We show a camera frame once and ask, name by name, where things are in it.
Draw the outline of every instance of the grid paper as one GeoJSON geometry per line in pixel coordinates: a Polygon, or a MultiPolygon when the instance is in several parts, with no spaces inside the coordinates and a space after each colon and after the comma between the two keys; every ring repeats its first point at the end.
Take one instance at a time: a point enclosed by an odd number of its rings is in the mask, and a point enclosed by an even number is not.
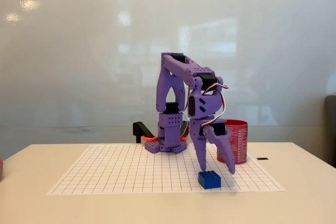
{"type": "Polygon", "coordinates": [[[152,154],[143,144],[90,145],[57,181],[47,195],[124,193],[285,191],[249,154],[231,175],[217,160],[215,145],[207,143],[207,170],[222,178],[222,187],[204,190],[193,144],[174,154],[152,154]]]}

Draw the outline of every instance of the black object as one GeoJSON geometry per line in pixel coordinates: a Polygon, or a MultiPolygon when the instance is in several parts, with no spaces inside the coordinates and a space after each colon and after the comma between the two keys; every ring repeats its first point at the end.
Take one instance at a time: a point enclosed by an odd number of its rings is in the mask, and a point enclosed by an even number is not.
{"type": "Polygon", "coordinates": [[[195,115],[195,98],[194,97],[189,97],[188,99],[188,114],[190,116],[195,115]]]}
{"type": "Polygon", "coordinates": [[[181,137],[186,137],[188,134],[189,134],[189,122],[183,121],[181,125],[181,137]]]}
{"type": "Polygon", "coordinates": [[[328,164],[336,168],[336,95],[327,96],[324,105],[326,107],[328,164]]]}
{"type": "Polygon", "coordinates": [[[171,54],[171,56],[175,59],[178,60],[179,62],[185,63],[185,56],[182,54],[171,54]]]}
{"type": "MultiPolygon", "coordinates": [[[[201,88],[202,91],[206,90],[212,84],[218,82],[217,77],[212,73],[199,73],[197,76],[202,79],[202,88],[201,88]]],[[[216,89],[217,89],[217,86],[214,86],[211,89],[209,89],[209,91],[216,90],[216,89]]]]}
{"type": "MultiPolygon", "coordinates": [[[[225,123],[213,123],[213,124],[210,124],[210,126],[214,128],[214,132],[216,136],[223,136],[227,133],[227,127],[225,123]]],[[[201,130],[199,131],[199,135],[204,136],[202,127],[201,127],[201,130]]]]}
{"type": "Polygon", "coordinates": [[[178,114],[179,104],[177,102],[166,102],[166,110],[163,114],[178,114]]]}
{"type": "Polygon", "coordinates": [[[142,136],[154,137],[152,132],[142,122],[133,123],[133,136],[136,136],[137,143],[141,143],[142,136]]]}

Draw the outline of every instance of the black bracket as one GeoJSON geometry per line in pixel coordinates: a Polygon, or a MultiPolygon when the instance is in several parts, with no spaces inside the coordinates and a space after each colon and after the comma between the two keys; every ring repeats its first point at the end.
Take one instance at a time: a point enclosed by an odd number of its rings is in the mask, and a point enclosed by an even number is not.
{"type": "MultiPolygon", "coordinates": [[[[218,78],[214,74],[211,74],[211,73],[199,73],[197,76],[202,79],[202,87],[201,87],[202,91],[206,90],[212,84],[218,82],[218,78]]],[[[217,89],[217,86],[214,86],[211,89],[209,89],[209,91],[213,91],[216,89],[217,89]]]]}
{"type": "Polygon", "coordinates": [[[133,136],[136,136],[137,143],[141,143],[142,136],[154,137],[152,132],[142,122],[133,123],[133,136]]]}
{"type": "MultiPolygon", "coordinates": [[[[223,136],[227,134],[227,127],[225,123],[213,123],[213,124],[210,124],[210,126],[214,128],[214,132],[216,136],[223,136]]],[[[201,127],[200,129],[199,135],[204,136],[203,127],[201,127]]]]}

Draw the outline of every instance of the white table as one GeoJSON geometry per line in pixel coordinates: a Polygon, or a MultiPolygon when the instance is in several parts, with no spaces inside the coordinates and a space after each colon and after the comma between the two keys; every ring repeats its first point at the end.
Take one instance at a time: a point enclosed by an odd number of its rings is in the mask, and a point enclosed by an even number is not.
{"type": "Polygon", "coordinates": [[[0,223],[335,223],[336,169],[293,143],[249,143],[284,192],[46,196],[88,144],[31,145],[4,162],[0,223]]]}

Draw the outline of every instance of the red cup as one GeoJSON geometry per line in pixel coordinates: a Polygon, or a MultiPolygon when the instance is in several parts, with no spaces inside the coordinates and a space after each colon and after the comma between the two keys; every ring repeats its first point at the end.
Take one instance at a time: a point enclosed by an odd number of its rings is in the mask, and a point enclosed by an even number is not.
{"type": "MultiPolygon", "coordinates": [[[[226,126],[229,131],[229,141],[235,164],[243,164],[247,159],[247,122],[241,120],[227,120],[226,126]]],[[[217,160],[225,163],[225,160],[217,149],[217,160]]]]}

